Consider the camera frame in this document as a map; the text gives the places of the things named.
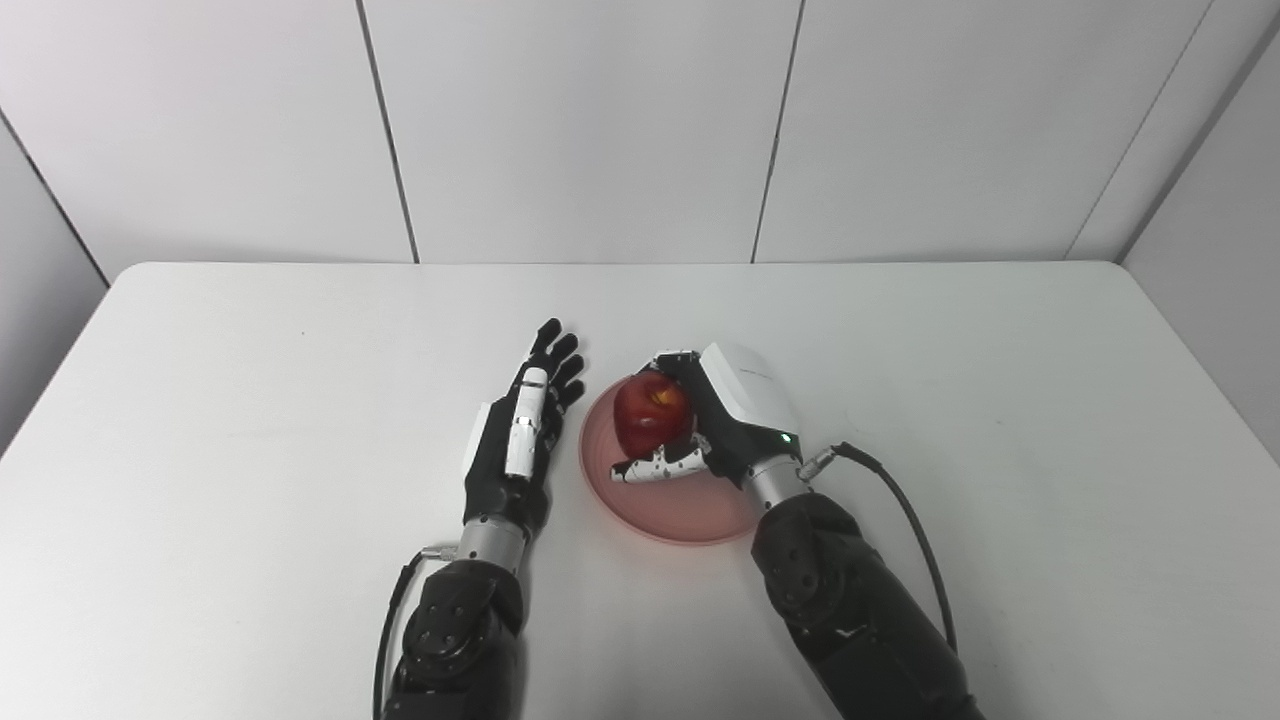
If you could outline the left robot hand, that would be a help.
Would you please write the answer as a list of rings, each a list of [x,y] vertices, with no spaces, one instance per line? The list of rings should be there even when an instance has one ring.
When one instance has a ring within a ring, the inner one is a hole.
[[[550,511],[547,474],[564,415],[585,393],[579,337],[557,318],[536,332],[508,389],[483,414],[463,478],[463,520],[502,520],[526,541],[540,534]]]

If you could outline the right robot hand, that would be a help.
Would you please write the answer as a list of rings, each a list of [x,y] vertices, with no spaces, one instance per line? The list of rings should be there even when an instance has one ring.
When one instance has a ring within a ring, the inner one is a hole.
[[[800,479],[800,423],[783,386],[758,352],[733,343],[666,351],[645,366],[673,380],[691,404],[690,439],[611,468],[616,483],[641,484],[698,471],[730,480],[763,509],[809,489]]]

